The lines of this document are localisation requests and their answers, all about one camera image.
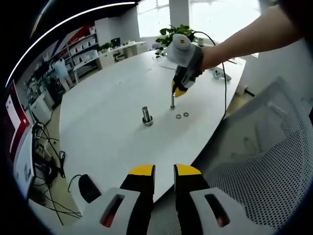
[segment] window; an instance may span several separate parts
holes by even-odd
[[[260,15],[259,0],[189,0],[190,27],[205,32],[218,43]]]
[[[160,35],[160,29],[169,27],[169,0],[143,0],[137,6],[139,35],[155,37]]]

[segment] human arm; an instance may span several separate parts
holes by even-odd
[[[265,14],[216,47],[203,47],[201,69],[209,69],[228,59],[285,47],[302,37],[280,6]]]

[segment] computer mouse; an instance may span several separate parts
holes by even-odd
[[[99,189],[87,174],[84,174],[79,178],[78,187],[80,194],[88,203],[101,196]]]

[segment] oval conference table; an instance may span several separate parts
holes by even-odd
[[[245,60],[236,62],[224,64],[232,78],[227,81],[227,107],[245,67]],[[208,70],[185,95],[175,98],[176,109],[171,110],[175,68],[148,51],[91,75],[64,94],[60,147],[67,154],[68,183],[77,174],[88,174],[104,193],[120,187],[133,167],[152,164],[156,165],[154,201],[173,185],[173,165],[191,165],[218,127],[225,93],[224,79],[214,79]],[[142,122],[144,106],[154,120],[150,127]],[[87,202],[78,179],[70,191],[83,213]]]

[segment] person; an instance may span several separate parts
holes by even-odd
[[[64,59],[57,59],[53,65],[55,69],[55,75],[60,79],[64,90],[67,92],[73,86],[72,80],[68,74],[67,68],[65,66]]]
[[[234,57],[285,47],[305,37],[312,45],[313,17],[308,0],[281,0],[247,27],[215,47],[202,47],[201,71]]]

